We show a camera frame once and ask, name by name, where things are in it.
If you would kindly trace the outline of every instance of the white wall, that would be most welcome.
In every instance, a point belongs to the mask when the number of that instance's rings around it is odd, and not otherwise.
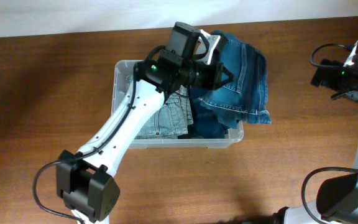
[[[0,37],[358,16],[358,0],[0,0]]]

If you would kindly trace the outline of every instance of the plastic bin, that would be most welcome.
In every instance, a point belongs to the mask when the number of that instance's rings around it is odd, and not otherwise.
[[[132,75],[133,66],[139,60],[121,60],[114,69],[114,87],[112,95],[111,113],[118,107],[124,98],[128,85],[126,77]],[[237,129],[229,129],[224,139],[135,139],[129,149],[145,149],[148,147],[208,147],[227,148],[232,143],[241,141],[244,137],[242,121]]]

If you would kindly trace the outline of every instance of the wire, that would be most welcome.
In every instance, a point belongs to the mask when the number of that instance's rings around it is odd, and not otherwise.
[[[351,168],[345,168],[345,167],[323,167],[323,168],[316,169],[316,170],[310,172],[305,177],[303,184],[302,184],[302,190],[301,190],[302,204],[303,204],[303,207],[305,208],[306,212],[309,214],[309,216],[319,224],[327,224],[327,223],[323,222],[320,219],[318,219],[317,217],[315,217],[315,215],[310,211],[308,204],[306,202],[305,192],[306,192],[306,185],[308,184],[308,181],[310,180],[310,178],[312,176],[314,176],[315,174],[318,174],[320,172],[325,172],[325,171],[341,171],[341,172],[350,172],[350,173],[358,174],[358,169],[351,169]]]
[[[44,205],[42,205],[40,199],[38,198],[38,195],[37,195],[37,183],[38,183],[38,179],[39,177],[41,176],[41,173],[43,171],[45,171],[46,169],[48,169],[49,167],[52,167],[52,166],[55,166],[55,165],[58,165],[58,164],[62,164],[62,163],[69,163],[69,162],[76,162],[78,160],[81,160],[81,159],[85,159],[89,156],[93,156],[95,155],[96,153],[98,153],[99,151],[102,150],[102,148],[114,137],[114,135],[118,132],[118,130],[120,129],[120,127],[122,126],[122,124],[124,123],[124,121],[126,120],[126,118],[128,117],[129,113],[131,112],[131,109],[134,105],[134,101],[135,101],[135,94],[136,94],[136,79],[135,79],[135,70],[134,70],[134,73],[133,73],[133,86],[132,86],[132,98],[131,98],[131,101],[129,102],[128,104],[128,109],[126,110],[124,116],[121,118],[120,122],[117,124],[116,128],[114,128],[114,130],[112,131],[112,133],[109,135],[109,137],[103,141],[101,143],[100,146],[98,147],[94,147],[92,152],[90,153],[87,153],[83,156],[80,156],[80,157],[77,157],[77,158],[74,158],[74,159],[67,159],[67,160],[57,160],[57,161],[54,161],[54,162],[50,162],[46,165],[44,165],[43,167],[41,167],[41,169],[38,170],[38,172],[36,173],[34,179],[33,179],[33,183],[32,183],[32,195],[34,197],[34,200],[36,202],[36,204],[44,211],[48,212],[48,213],[51,213],[51,214],[54,214],[54,215],[57,215],[59,217],[63,217],[63,218],[69,218],[69,219],[72,219],[72,220],[76,220],[76,221],[79,221],[81,224],[85,224],[85,221],[81,218],[78,218],[78,217],[75,217],[73,215],[69,215],[69,214],[65,214],[65,213],[61,213],[61,212],[57,212],[57,211],[54,211],[52,209],[49,209],[47,207],[45,207]]]
[[[343,66],[321,65],[321,64],[317,64],[316,62],[314,62],[313,58],[314,58],[315,53],[317,51],[319,51],[320,49],[325,48],[325,47],[342,47],[342,48],[345,48],[348,51],[351,51],[352,48],[353,48],[353,46],[342,45],[342,44],[324,44],[324,45],[321,45],[320,47],[316,48],[316,50],[314,50],[311,53],[310,63],[313,66],[318,67],[318,68],[323,68],[323,69],[339,70],[339,71],[342,71],[342,72],[353,73],[355,75],[358,75],[358,69],[349,68],[349,67],[343,67]]]

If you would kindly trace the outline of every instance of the clothing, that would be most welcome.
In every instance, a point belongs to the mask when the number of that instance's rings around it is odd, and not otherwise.
[[[266,110],[266,58],[259,50],[241,42],[232,34],[220,30],[211,34],[221,34],[227,38],[223,50],[220,54],[215,52],[213,60],[223,62],[233,73],[234,80],[214,91],[191,88],[195,133],[204,138],[222,136],[224,130],[237,128],[239,120],[251,124],[270,124],[269,112]],[[216,117],[200,118],[209,113]],[[208,132],[205,127],[211,126],[219,129],[220,133],[216,133],[216,129]]]
[[[128,86],[132,76],[127,77]],[[181,86],[172,93],[159,111],[150,117],[140,129],[135,139],[177,139],[188,133],[188,125],[193,124],[188,91]]]

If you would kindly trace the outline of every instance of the wooden table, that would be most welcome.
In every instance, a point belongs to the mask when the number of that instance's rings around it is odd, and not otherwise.
[[[271,125],[244,125],[227,149],[132,149],[116,182],[121,196],[112,223],[214,223],[270,215],[301,205],[306,174],[351,167],[358,105],[331,101],[315,88],[310,53],[330,42],[353,44],[358,17],[204,26],[260,49],[268,61]],[[41,211],[32,198],[36,171],[67,149],[75,152],[110,115],[115,64],[142,59],[171,29],[0,38],[0,223],[74,223]],[[341,49],[323,57],[344,61]],[[308,186],[316,197],[320,174]],[[41,201],[69,212],[55,192],[55,171],[39,182]]]

